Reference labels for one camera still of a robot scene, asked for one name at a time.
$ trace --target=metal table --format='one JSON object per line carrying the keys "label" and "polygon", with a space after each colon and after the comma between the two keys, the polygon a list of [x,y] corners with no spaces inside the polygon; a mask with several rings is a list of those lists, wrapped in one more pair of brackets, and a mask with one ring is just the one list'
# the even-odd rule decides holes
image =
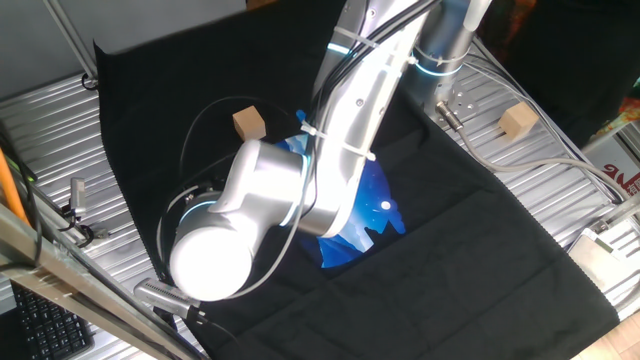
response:
{"label": "metal table", "polygon": [[[79,79],[79,75],[74,76],[0,103],[0,118],[10,129],[25,162],[39,176],[38,186],[55,203],[64,205],[68,201],[71,177],[86,179],[88,214],[82,223],[104,227],[110,236],[95,240],[85,251],[131,291],[135,284],[155,277],[155,273],[102,147],[98,93],[83,89]],[[478,105],[477,114],[462,120],[469,137],[486,158],[514,164],[567,155],[565,147],[541,122],[519,141],[505,138],[498,119],[519,101],[509,89],[467,67],[461,70],[459,82]],[[447,133],[462,144],[453,131]],[[555,165],[496,175],[561,246],[573,242],[585,227],[614,207],[602,186],[578,169]],[[625,224],[614,230],[607,235],[610,243],[630,256],[640,257],[635,228]],[[624,297],[638,278],[640,275],[635,275],[607,293],[610,301],[615,303]],[[0,311],[13,306],[10,285],[3,279]],[[638,307],[636,304],[625,311]],[[177,323],[180,333],[201,350],[184,323]],[[95,326],[91,330],[95,332],[95,347],[79,359],[147,356]]]}

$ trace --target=keyboard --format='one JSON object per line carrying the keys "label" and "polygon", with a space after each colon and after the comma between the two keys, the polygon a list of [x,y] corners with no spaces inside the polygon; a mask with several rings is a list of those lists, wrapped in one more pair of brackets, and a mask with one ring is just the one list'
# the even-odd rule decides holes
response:
{"label": "keyboard", "polygon": [[14,282],[11,287],[28,359],[65,360],[93,345],[85,320]]}

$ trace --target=orange pole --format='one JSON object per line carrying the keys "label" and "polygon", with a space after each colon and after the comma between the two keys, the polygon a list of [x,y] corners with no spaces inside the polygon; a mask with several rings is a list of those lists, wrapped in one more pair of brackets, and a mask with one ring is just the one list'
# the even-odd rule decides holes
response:
{"label": "orange pole", "polygon": [[2,149],[0,149],[0,183],[2,183],[2,190],[4,190],[4,196],[7,198],[9,209],[25,224],[31,226],[27,214],[24,212],[24,207],[22,207],[16,183],[13,180],[11,169],[9,169],[9,164],[7,164],[7,159],[4,157]]}

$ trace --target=gray cable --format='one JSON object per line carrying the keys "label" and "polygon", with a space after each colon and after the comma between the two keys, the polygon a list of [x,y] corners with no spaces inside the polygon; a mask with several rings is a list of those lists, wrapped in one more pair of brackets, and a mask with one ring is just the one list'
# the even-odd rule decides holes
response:
{"label": "gray cable", "polygon": [[[542,111],[542,109],[540,108],[540,106],[538,104],[536,104],[535,101],[533,101],[531,98],[529,98],[526,94],[522,93],[521,91],[515,89],[513,86],[511,86],[510,84],[501,81],[500,79],[498,79],[497,77],[500,76],[497,73],[495,73],[492,69],[480,66],[478,64],[474,64],[474,63],[470,63],[470,62],[464,62],[464,65],[467,66],[468,68],[478,72],[479,74],[482,74],[484,76],[486,76],[487,78],[489,78],[490,80],[503,85],[504,87],[506,87],[507,89],[509,89],[513,95],[515,95],[517,98],[520,98],[524,101],[526,101],[527,103],[529,103],[531,106],[533,106],[533,108],[535,109],[535,111],[538,113],[538,116],[540,117],[540,119],[542,119],[543,124],[545,125],[545,127],[547,128],[547,130],[549,130],[549,132],[551,133],[551,135],[553,136],[553,138],[556,140],[556,142],[558,142],[564,149],[565,151],[569,154],[569,156],[573,156],[573,158],[582,161],[582,162],[586,162],[586,160],[580,156],[580,154],[574,154],[574,152],[572,151],[572,149],[569,147],[569,145],[567,145],[567,143],[562,139],[562,137],[560,136],[560,134],[558,134],[558,132],[556,131],[556,129],[553,127],[553,125],[549,122],[549,119],[547,119],[547,117],[544,115],[544,112]],[[599,178],[595,178],[594,181],[602,181]],[[622,198],[621,193],[616,190],[616,192],[618,192],[619,198]]]}
{"label": "gray cable", "polygon": [[160,220],[158,220],[158,228],[156,229],[156,246],[158,248],[158,257],[160,257],[160,262],[162,263],[164,263],[164,257],[162,256],[162,239],[160,236],[162,230],[162,219],[164,218],[166,213],[169,212],[169,210],[171,210],[171,208],[178,202],[178,200],[196,189],[198,189],[198,185],[188,188],[187,190],[181,192],[180,194],[178,194],[178,196],[173,198],[173,200],[171,200],[171,202],[169,203],[169,206],[167,206],[165,212],[162,214],[162,216],[160,216]]}
{"label": "gray cable", "polygon": [[473,144],[471,144],[471,141],[467,137],[467,134],[464,131],[464,129],[458,129],[458,134],[460,134],[460,138],[462,138],[462,141],[467,146],[467,149],[469,150],[469,153],[480,164],[484,165],[486,168],[491,169],[493,171],[496,171],[496,172],[517,172],[517,171],[525,171],[525,170],[528,170],[530,168],[538,167],[538,166],[542,166],[542,165],[566,164],[566,165],[571,165],[571,166],[579,167],[579,168],[585,169],[587,171],[590,171],[595,176],[599,177],[600,180],[604,181],[607,185],[609,185],[612,189],[615,189],[620,194],[620,196],[622,196],[622,198],[625,201],[629,200],[629,198],[630,198],[629,194],[626,191],[624,191],[620,187],[620,185],[617,182],[615,182],[615,180],[610,178],[607,174],[603,173],[602,171],[600,171],[595,166],[593,166],[591,164],[587,164],[587,163],[585,163],[583,161],[574,160],[574,159],[567,159],[567,158],[549,158],[549,159],[531,161],[531,162],[528,162],[528,163],[518,164],[518,165],[510,165],[510,166],[497,165],[497,164],[492,163],[491,161],[486,160],[485,158],[482,157],[482,155],[480,155],[478,153],[478,151],[473,146]]}
{"label": "gray cable", "polygon": [[[302,156],[304,159],[303,161],[306,161],[306,156],[305,155],[302,155]],[[280,251],[280,255],[278,255],[278,258],[276,259],[276,261],[274,261],[273,265],[271,265],[271,268],[269,269],[269,271],[267,271],[267,273],[264,274],[262,278],[260,278],[260,280],[256,281],[253,285],[249,286],[248,288],[238,291],[237,293],[226,297],[225,300],[239,298],[240,296],[244,296],[252,292],[253,290],[257,289],[260,285],[262,285],[265,281],[267,281],[269,277],[271,277],[273,272],[276,271],[276,268],[278,267],[278,265],[280,265],[282,258],[284,258],[284,255],[287,253],[287,250],[289,249],[289,245],[291,245],[291,241],[293,241],[293,236],[296,234],[296,231],[298,230],[298,224],[300,223],[300,219],[302,218],[302,210],[304,208],[304,199],[307,195],[307,189],[309,188],[309,183],[310,183],[310,181],[308,180],[309,173],[311,172],[311,169],[313,169],[315,161],[316,161],[316,157],[314,153],[314,155],[311,156],[311,160],[309,161],[310,164],[307,168],[307,173],[305,175],[305,183],[302,189],[302,196],[300,196],[300,203],[298,205],[298,208],[296,209],[296,217],[293,220],[293,224],[291,225],[291,230],[289,231],[289,236],[287,237],[287,241],[284,243],[284,246]]]}

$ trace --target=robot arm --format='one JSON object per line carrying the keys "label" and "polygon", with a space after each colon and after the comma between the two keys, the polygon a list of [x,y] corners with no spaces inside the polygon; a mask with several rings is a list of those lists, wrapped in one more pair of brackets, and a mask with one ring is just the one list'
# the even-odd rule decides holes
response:
{"label": "robot arm", "polygon": [[[327,46],[315,91],[322,91],[336,64],[354,56],[350,49],[356,42],[366,42],[363,38],[415,2],[347,1]],[[417,17],[381,44],[369,44],[375,49],[328,94],[314,127],[307,125],[315,134],[309,137],[307,154],[247,141],[236,155],[222,194],[205,193],[190,202],[170,256],[172,277],[187,295],[204,301],[234,297],[273,226],[293,223],[281,255],[297,227],[323,237],[342,229],[365,161],[371,157],[371,144],[425,18],[426,14]]]}

